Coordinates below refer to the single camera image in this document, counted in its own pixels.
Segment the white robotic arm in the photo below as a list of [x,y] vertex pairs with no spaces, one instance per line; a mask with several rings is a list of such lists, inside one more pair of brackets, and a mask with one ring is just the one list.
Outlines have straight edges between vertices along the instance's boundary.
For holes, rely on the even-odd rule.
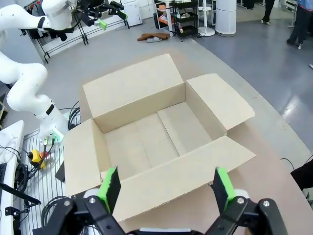
[[[45,0],[42,7],[46,16],[36,17],[28,14],[19,5],[9,5],[0,9],[0,48],[5,43],[5,30],[9,28],[34,29],[51,28],[63,30],[70,26],[72,16],[70,5],[76,1]],[[9,106],[15,111],[33,113],[41,122],[41,137],[48,136],[52,130],[64,135],[67,120],[46,95],[36,95],[47,78],[47,70],[41,64],[21,64],[12,61],[0,52],[0,81],[15,83],[7,96]]]

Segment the gray floor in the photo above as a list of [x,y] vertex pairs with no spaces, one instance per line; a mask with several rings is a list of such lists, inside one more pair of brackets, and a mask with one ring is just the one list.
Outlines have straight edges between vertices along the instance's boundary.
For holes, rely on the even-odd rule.
[[302,50],[290,47],[288,20],[237,24],[236,36],[196,41],[214,53],[253,86],[313,151],[313,38]]
[[[105,33],[92,38],[89,46],[80,43],[51,57],[49,64],[46,65],[49,73],[48,79],[40,93],[52,98],[59,108],[71,107],[78,100],[79,87],[86,78],[100,77],[108,68],[117,63],[124,63],[166,47],[174,47],[188,55],[206,73],[220,75],[248,101],[256,113],[256,117],[249,122],[257,128],[280,156],[289,158],[295,167],[302,165],[310,156],[309,150],[279,113],[217,56],[192,39],[185,40],[183,43],[177,38],[152,44],[137,41],[142,33],[148,32],[158,32],[153,19],[148,19],[146,24],[133,27],[131,30],[123,27]],[[5,125],[10,125],[20,119],[25,121],[26,134],[39,127],[38,121],[32,114],[12,110],[9,111]]]

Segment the yellow device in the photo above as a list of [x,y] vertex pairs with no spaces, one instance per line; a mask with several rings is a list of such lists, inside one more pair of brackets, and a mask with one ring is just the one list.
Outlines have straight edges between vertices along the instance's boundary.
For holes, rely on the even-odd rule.
[[[28,153],[29,161],[33,166],[36,166],[41,160],[42,155],[37,149],[33,149],[31,152]],[[40,166],[41,169],[45,167],[45,163],[43,162]]]

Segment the cardboard box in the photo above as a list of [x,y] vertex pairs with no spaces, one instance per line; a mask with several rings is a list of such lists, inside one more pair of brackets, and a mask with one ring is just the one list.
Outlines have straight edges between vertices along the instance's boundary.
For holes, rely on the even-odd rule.
[[117,221],[209,183],[216,166],[230,171],[255,156],[226,136],[254,116],[249,104],[216,74],[183,82],[169,54],[83,90],[93,118],[65,136],[67,195],[99,186],[118,165]]

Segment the person's leg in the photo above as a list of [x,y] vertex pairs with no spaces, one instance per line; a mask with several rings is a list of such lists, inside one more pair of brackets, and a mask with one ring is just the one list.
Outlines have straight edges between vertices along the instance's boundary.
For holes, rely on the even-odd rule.
[[299,37],[301,30],[302,30],[302,24],[304,20],[304,11],[302,7],[298,6],[297,8],[297,16],[296,16],[296,24],[294,25],[293,31],[287,40],[287,43],[294,44],[296,39]]
[[269,22],[269,16],[270,16],[270,13],[273,9],[274,2],[275,2],[275,0],[266,0],[265,1],[265,14],[264,14],[264,17],[262,19],[263,21]]
[[302,22],[301,31],[300,31],[300,34],[298,37],[298,43],[299,44],[302,44],[306,38],[311,16],[312,16],[312,12],[304,9],[304,11],[303,11],[303,22]]
[[313,160],[299,167],[291,173],[301,190],[313,187]]

